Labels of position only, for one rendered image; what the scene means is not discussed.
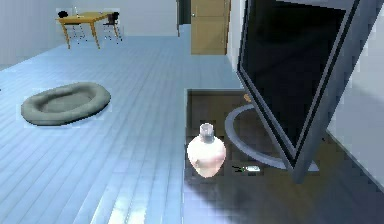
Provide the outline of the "small silver black remote control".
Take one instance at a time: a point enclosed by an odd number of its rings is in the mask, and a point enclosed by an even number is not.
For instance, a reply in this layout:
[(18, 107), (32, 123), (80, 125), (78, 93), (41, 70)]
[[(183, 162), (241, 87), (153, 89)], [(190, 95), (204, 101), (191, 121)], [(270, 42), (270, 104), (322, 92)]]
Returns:
[(260, 172), (261, 169), (259, 166), (232, 166), (232, 168), (235, 169), (235, 172), (251, 172), (251, 173), (257, 173)]

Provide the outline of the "light brown room door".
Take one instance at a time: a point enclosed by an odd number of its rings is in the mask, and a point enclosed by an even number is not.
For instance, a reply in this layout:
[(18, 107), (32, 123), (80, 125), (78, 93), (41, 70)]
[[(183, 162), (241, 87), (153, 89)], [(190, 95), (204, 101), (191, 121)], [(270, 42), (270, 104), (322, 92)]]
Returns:
[(231, 0), (191, 0), (191, 54), (225, 55)]

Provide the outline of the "large black television set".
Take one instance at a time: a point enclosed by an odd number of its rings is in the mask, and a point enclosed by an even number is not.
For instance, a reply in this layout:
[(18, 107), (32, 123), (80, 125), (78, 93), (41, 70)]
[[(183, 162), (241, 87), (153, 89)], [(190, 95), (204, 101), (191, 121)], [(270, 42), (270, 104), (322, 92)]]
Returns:
[(246, 0), (237, 75), (278, 156), (230, 141), (253, 159), (290, 172), (296, 183), (313, 159), (384, 0)]

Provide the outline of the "dark wooden television stand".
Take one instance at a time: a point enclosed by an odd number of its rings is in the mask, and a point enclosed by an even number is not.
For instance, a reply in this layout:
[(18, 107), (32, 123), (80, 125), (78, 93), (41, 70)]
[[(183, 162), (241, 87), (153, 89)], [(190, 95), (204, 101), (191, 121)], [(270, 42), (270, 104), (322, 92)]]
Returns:
[[(384, 224), (384, 192), (329, 134), (321, 141), (317, 172), (296, 184), (285, 170), (240, 151), (227, 137), (229, 112), (246, 104), (239, 90), (190, 90), (186, 140), (211, 123), (225, 142), (227, 157), (212, 178), (199, 176), (189, 162), (184, 171), (183, 224)], [(235, 172), (232, 166), (259, 166)]]

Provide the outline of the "black metal-legged chair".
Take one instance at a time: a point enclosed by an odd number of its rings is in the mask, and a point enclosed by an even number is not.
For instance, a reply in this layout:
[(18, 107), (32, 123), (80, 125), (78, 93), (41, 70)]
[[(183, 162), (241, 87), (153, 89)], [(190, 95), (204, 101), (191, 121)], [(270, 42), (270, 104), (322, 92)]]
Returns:
[(70, 16), (70, 14), (65, 10), (59, 11), (57, 15), (59, 19), (64, 19), (62, 26), (66, 29), (68, 40), (75, 40), (77, 43), (86, 41), (85, 31), (81, 23), (68, 22), (67, 18)]
[(107, 15), (107, 22), (103, 24), (103, 31), (107, 32), (107, 35), (104, 36), (105, 39), (111, 40), (112, 37), (115, 37), (118, 41), (122, 40), (118, 23), (119, 15), (119, 12)]

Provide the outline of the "grey round pet bed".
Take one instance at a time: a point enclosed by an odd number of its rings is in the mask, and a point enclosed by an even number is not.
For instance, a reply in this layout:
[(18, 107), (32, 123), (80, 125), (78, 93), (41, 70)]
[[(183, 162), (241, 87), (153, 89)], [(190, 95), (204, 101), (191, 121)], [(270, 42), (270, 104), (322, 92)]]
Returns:
[(21, 115), (37, 126), (61, 126), (96, 115), (110, 100), (110, 92), (102, 85), (76, 82), (28, 97)]

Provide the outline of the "yellow wooden dining table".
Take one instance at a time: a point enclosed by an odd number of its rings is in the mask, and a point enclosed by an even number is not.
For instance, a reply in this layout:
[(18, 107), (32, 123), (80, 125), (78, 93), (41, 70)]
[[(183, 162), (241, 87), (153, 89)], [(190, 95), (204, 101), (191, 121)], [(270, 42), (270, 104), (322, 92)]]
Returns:
[(65, 36), (65, 40), (67, 43), (67, 47), (71, 48), (70, 38), (65, 25), (67, 23), (79, 23), (79, 24), (86, 23), (90, 26), (91, 34), (95, 39), (97, 48), (100, 48), (97, 32), (95, 28), (95, 23), (103, 19), (106, 19), (109, 15), (110, 15), (110, 12), (84, 12), (84, 13), (80, 13), (79, 15), (72, 15), (72, 16), (67, 16), (63, 18), (57, 18), (57, 21), (61, 24), (64, 36)]

